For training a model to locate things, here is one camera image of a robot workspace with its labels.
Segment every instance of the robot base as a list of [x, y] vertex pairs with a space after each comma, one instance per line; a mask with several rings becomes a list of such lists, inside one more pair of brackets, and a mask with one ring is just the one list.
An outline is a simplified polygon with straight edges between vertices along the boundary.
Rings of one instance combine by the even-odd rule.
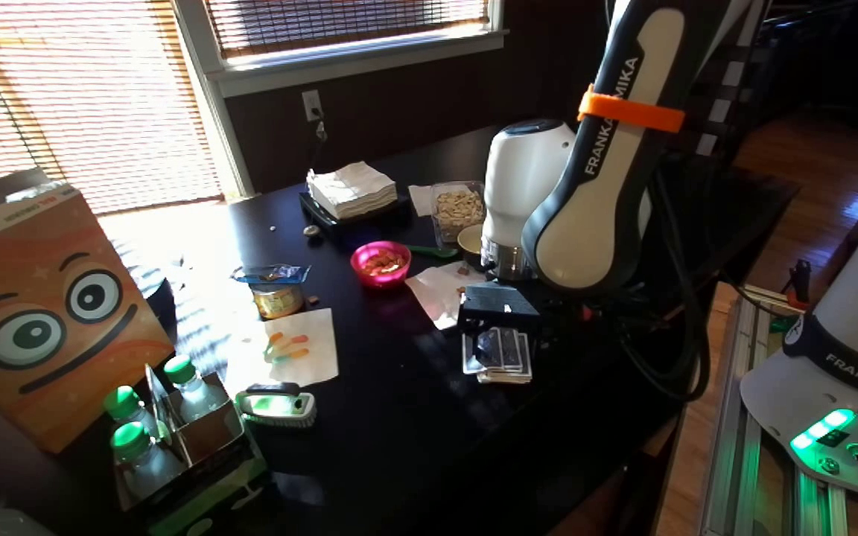
[[749, 414], [799, 472], [858, 491], [858, 391], [807, 357], [779, 351], [738, 381]]

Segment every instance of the green led light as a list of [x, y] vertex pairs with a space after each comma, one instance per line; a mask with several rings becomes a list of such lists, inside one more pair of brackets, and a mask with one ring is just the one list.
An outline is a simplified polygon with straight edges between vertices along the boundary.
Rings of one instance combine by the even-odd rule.
[[834, 430], [846, 430], [856, 421], [852, 409], [837, 409], [831, 414], [826, 414], [819, 423], [814, 423], [811, 430], [799, 432], [791, 446], [794, 449], [807, 449], [814, 446], [819, 439], [826, 439]]
[[807, 435], [823, 439], [823, 435], [828, 435], [828, 430], [826, 430], [826, 423], [814, 423], [814, 427], [807, 430]]
[[795, 439], [791, 441], [794, 449], [807, 449], [811, 445], [814, 445], [811, 435], [795, 435]]
[[856, 421], [856, 414], [850, 409], [837, 409], [823, 423], [831, 427], [831, 430], [840, 430], [840, 427], [846, 427], [852, 421]]

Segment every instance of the pink object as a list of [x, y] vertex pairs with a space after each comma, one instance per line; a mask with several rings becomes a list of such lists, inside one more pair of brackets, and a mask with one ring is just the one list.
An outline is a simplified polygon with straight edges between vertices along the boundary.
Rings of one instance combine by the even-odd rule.
[[348, 266], [363, 286], [387, 289], [409, 277], [411, 250], [400, 241], [366, 241], [348, 256]]

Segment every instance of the wall outlet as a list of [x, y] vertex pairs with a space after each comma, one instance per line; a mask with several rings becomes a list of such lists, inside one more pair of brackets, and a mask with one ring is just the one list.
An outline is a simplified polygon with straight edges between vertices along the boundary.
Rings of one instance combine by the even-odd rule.
[[303, 116], [306, 116], [306, 122], [323, 122], [323, 98], [320, 98], [320, 89], [303, 89], [303, 92], [300, 92], [300, 101], [303, 101]]

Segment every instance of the paper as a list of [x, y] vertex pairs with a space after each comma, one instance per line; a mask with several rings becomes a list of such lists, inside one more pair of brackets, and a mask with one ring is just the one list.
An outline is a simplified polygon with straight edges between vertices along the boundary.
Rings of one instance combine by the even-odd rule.
[[309, 196], [333, 217], [359, 217], [396, 199], [396, 183], [363, 161], [333, 174], [306, 174]]
[[439, 330], [455, 327], [463, 289], [475, 283], [485, 277], [464, 262], [435, 266], [405, 281]]
[[323, 384], [339, 375], [333, 314], [309, 311], [260, 323], [226, 357], [224, 387], [236, 397], [254, 384]]

